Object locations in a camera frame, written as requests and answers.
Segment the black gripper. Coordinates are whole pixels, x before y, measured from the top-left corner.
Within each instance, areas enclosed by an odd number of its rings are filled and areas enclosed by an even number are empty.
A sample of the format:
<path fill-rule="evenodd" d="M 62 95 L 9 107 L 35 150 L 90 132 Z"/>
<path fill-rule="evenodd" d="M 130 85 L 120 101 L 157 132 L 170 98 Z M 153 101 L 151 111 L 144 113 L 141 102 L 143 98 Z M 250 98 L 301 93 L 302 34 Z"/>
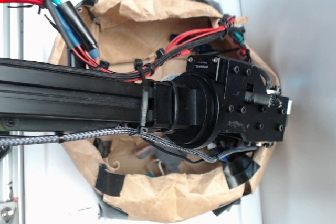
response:
<path fill-rule="evenodd" d="M 186 70 L 209 77 L 222 110 L 219 133 L 246 142 L 280 142 L 289 99 L 269 93 L 258 67 L 224 56 L 190 56 Z"/>

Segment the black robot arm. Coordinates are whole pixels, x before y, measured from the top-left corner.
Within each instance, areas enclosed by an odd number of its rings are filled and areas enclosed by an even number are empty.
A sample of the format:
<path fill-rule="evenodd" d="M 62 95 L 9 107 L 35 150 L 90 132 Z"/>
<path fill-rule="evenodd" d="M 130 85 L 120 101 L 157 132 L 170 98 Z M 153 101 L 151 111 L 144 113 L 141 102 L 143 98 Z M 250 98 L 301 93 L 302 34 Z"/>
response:
<path fill-rule="evenodd" d="M 1 130 L 166 133 L 176 145 L 282 141 L 289 98 L 262 69 L 223 56 L 191 56 L 170 81 L 116 81 L 110 74 L 1 59 Z"/>

